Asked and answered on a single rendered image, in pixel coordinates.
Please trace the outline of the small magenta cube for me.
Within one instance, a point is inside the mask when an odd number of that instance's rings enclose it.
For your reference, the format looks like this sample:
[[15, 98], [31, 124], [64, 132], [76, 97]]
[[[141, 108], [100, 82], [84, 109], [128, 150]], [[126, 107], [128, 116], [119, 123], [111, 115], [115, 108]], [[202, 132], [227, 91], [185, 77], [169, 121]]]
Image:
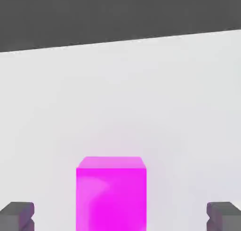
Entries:
[[76, 231], [146, 231], [140, 157], [85, 157], [76, 168]]

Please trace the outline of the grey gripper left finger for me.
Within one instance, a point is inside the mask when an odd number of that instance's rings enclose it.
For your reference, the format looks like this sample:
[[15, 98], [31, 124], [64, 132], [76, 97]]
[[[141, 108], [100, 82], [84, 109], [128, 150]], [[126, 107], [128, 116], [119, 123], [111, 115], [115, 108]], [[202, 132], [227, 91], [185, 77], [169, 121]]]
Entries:
[[10, 202], [0, 211], [0, 231], [35, 231], [34, 203]]

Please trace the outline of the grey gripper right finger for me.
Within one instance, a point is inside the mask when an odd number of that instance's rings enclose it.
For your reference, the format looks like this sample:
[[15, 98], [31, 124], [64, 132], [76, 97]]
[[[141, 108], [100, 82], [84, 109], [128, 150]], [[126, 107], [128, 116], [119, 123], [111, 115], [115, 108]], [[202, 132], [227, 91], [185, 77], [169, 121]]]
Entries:
[[208, 202], [207, 215], [207, 231], [241, 231], [241, 210], [231, 202]]

